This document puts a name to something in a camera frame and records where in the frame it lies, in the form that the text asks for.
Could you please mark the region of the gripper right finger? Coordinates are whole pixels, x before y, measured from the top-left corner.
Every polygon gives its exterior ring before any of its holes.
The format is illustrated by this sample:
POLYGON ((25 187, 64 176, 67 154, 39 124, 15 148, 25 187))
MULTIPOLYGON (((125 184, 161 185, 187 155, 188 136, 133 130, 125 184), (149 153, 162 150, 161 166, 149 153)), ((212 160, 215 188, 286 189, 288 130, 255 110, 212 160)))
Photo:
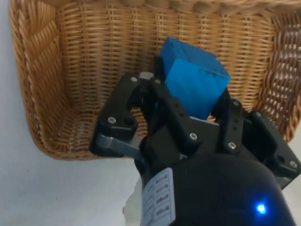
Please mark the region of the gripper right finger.
POLYGON ((212 114, 220 126, 221 153, 262 163, 274 174, 281 188, 287 187, 300 175, 300 161, 263 112, 245 110, 225 89, 212 114))

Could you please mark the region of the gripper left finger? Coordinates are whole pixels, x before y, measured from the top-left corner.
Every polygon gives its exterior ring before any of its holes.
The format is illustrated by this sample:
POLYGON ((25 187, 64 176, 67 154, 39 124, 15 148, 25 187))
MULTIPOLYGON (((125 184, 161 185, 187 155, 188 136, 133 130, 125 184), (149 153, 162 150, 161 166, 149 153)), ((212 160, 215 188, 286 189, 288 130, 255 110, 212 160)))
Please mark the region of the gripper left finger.
POLYGON ((89 144, 92 154, 150 162, 145 142, 161 128, 167 129, 161 139, 170 139, 177 152, 190 155, 201 146, 196 123, 165 84, 163 58, 154 57, 153 66, 153 73, 121 77, 97 117, 89 144))

